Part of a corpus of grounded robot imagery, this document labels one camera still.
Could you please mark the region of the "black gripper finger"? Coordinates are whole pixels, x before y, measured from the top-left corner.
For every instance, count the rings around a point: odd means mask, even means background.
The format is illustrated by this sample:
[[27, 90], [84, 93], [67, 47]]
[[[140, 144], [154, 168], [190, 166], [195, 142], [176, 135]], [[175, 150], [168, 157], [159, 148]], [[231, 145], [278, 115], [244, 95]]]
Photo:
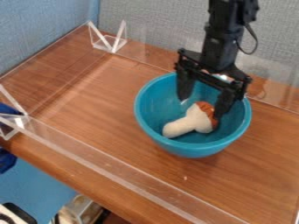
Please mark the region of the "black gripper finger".
[[231, 89], [224, 89], [218, 97], [214, 111], [214, 118], [220, 120], [223, 115], [230, 111], [230, 108], [235, 102], [236, 95]]
[[176, 94], [180, 101], [190, 98], [195, 85], [192, 75], [183, 69], [176, 75]]

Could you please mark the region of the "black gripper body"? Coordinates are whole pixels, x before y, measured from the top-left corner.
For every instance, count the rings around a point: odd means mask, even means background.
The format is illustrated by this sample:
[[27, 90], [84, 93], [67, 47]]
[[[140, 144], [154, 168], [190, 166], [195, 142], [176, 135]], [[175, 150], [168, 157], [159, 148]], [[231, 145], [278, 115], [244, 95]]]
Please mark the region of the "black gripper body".
[[200, 62], [202, 53], [180, 48], [178, 50], [179, 59], [175, 63], [175, 72], [186, 70], [194, 77], [218, 90], [231, 88], [236, 95], [236, 100], [242, 100], [248, 90], [252, 78], [235, 66], [228, 65], [223, 70], [215, 70], [204, 66]]

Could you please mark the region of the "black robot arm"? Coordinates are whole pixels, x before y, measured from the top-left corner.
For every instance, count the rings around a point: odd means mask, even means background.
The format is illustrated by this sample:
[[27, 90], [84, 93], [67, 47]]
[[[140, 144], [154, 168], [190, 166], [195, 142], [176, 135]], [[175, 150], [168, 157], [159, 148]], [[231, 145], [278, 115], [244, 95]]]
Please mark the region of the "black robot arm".
[[220, 91], [214, 118], [219, 120], [230, 111], [235, 101], [242, 101], [252, 78], [236, 67], [244, 30], [255, 41], [258, 36], [250, 26], [256, 20], [258, 0], [210, 0], [210, 20], [204, 25], [206, 37], [200, 52], [180, 48], [175, 63], [176, 94], [184, 101], [192, 94], [195, 81], [200, 81]]

